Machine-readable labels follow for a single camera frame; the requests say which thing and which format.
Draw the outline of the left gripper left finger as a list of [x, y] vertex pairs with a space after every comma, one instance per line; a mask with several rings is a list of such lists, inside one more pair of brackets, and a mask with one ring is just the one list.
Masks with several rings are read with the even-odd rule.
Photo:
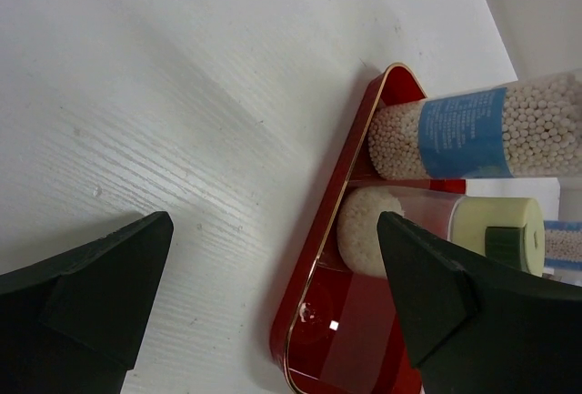
[[4, 393], [118, 393], [135, 367], [174, 225], [157, 211], [1, 277]]

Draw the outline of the tall bottle silver cap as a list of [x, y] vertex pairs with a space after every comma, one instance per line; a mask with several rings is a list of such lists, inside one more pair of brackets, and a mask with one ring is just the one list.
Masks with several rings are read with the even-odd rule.
[[556, 220], [545, 222], [544, 278], [581, 286], [581, 178], [560, 178]]

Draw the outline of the red lacquer tray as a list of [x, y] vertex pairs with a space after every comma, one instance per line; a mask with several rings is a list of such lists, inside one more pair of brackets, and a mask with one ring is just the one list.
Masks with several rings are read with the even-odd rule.
[[270, 350], [295, 393], [418, 393], [388, 282], [350, 271], [337, 250], [338, 214], [360, 187], [389, 187], [406, 216], [447, 237], [463, 180], [384, 180], [366, 134], [379, 108], [420, 100], [413, 72], [390, 65], [367, 86], [276, 313]]

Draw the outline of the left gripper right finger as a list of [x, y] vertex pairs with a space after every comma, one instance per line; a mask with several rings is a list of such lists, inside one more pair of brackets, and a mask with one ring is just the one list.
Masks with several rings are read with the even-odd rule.
[[394, 212], [379, 245], [410, 364], [428, 393], [578, 393], [581, 290], [435, 236]]

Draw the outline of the yellow cap spice bottle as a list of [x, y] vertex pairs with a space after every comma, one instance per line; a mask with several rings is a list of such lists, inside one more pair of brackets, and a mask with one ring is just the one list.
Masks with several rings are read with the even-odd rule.
[[337, 250], [349, 270], [386, 277], [376, 232], [383, 212], [395, 212], [437, 237], [508, 267], [537, 277], [543, 274], [545, 228], [534, 198], [359, 187], [343, 200], [336, 222]]

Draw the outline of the tall bottle grey cap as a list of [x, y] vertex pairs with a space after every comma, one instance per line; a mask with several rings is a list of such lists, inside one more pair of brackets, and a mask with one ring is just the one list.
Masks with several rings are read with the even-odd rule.
[[578, 177], [581, 72], [385, 105], [367, 143], [387, 180]]

